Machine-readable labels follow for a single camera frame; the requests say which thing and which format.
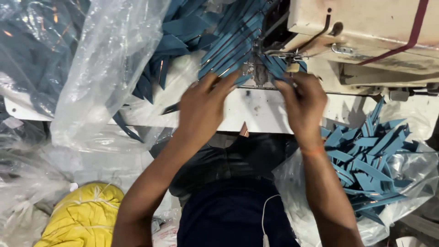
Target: navy blue shirt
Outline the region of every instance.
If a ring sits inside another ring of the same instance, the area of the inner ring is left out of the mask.
[[[227,179],[207,184],[184,205],[177,246],[263,246],[263,206],[277,194],[268,180]],[[280,196],[266,204],[264,229],[270,247],[300,247]]]

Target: hand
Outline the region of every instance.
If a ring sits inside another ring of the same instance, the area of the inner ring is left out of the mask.
[[[276,86],[285,99],[288,122],[300,147],[314,150],[322,145],[320,120],[327,103],[327,96],[314,75],[298,72],[293,77],[284,74],[289,84],[276,80]]]
[[[206,144],[223,121],[224,100],[240,73],[235,71],[224,79],[209,73],[200,83],[192,84],[181,97],[180,124],[174,136],[183,136],[197,151]]]

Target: dark pants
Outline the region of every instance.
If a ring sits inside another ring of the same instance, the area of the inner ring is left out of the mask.
[[[156,158],[167,142],[151,149]],[[205,184],[220,179],[236,177],[266,178],[273,180],[271,173],[298,145],[292,135],[250,133],[239,136],[228,148],[204,145],[186,162],[172,180],[169,191],[183,205],[189,197],[200,191]]]

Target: industrial sewing machine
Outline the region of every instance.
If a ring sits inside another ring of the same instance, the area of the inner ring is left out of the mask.
[[[304,60],[326,92],[405,101],[439,86],[439,1],[278,0],[266,13],[259,54]]]

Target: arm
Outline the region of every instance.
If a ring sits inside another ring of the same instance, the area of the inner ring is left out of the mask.
[[[239,72],[218,81],[208,74],[193,84],[180,101],[180,124],[167,146],[134,182],[120,205],[113,232],[113,247],[152,247],[151,221],[173,177],[207,141],[223,121],[226,96]]]
[[[327,96],[319,80],[295,73],[293,89],[283,81],[276,86],[285,98],[288,121],[302,150],[306,198],[316,219],[324,247],[363,247],[354,211],[330,163],[320,137],[320,120]]]

